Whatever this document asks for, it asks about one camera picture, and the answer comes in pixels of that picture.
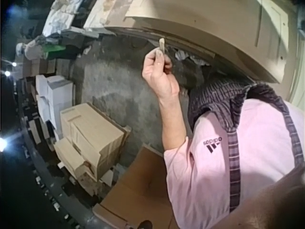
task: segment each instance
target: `pink shirt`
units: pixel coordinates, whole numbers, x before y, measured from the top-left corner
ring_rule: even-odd
[[[286,103],[304,152],[304,113]],[[275,183],[294,167],[289,132],[281,112],[248,99],[237,130],[241,203]],[[209,142],[220,142],[211,153]],[[194,138],[164,153],[169,198],[182,229],[210,228],[229,214],[229,160],[226,132],[213,113],[196,122]]]

